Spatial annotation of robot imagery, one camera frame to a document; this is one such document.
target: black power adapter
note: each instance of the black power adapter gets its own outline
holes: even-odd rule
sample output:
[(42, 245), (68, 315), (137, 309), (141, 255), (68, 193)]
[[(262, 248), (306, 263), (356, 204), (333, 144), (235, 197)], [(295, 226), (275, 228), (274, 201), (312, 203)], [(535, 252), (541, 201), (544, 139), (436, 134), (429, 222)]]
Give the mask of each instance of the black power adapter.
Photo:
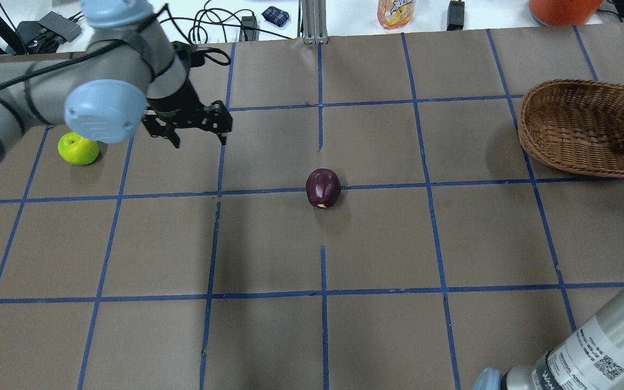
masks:
[(240, 26), (240, 42), (252, 42), (259, 38), (259, 32), (255, 29), (258, 28), (257, 17), (255, 16), (243, 16), (242, 24)]
[(466, 3), (461, 0), (451, 0), (449, 9), (446, 13), (446, 30), (463, 30), (464, 29), (464, 11)]

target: dark red apple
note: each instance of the dark red apple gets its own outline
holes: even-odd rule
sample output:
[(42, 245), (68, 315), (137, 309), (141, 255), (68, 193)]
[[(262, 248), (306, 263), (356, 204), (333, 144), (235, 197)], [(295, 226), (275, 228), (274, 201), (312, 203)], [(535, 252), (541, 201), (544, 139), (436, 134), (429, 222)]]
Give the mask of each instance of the dark red apple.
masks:
[(339, 176), (327, 168), (318, 168), (307, 178), (305, 192), (310, 205), (320, 209), (332, 207), (341, 195)]

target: green apple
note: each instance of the green apple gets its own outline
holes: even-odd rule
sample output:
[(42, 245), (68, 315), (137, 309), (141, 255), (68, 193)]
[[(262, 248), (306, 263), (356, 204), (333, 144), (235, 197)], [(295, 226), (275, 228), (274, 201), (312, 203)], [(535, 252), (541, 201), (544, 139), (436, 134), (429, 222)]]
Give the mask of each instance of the green apple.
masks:
[(59, 138), (57, 150), (63, 159), (74, 165), (93, 163), (100, 153), (96, 141), (83, 138), (73, 131)]

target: orange container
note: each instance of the orange container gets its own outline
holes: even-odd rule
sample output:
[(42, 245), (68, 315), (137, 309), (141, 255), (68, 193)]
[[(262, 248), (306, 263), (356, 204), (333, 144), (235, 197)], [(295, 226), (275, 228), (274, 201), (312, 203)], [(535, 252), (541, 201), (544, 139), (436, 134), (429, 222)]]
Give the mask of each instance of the orange container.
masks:
[(545, 25), (586, 24), (603, 0), (529, 0), (531, 15)]

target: orange object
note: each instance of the orange object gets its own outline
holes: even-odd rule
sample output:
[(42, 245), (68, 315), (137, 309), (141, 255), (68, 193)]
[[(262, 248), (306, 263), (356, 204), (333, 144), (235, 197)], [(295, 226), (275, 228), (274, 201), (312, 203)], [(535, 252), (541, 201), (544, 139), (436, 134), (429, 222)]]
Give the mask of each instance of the orange object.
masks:
[(379, 0), (377, 20), (387, 30), (404, 27), (413, 17), (415, 0)]
[(529, 0), (531, 15), (546, 25), (586, 24), (603, 0)]

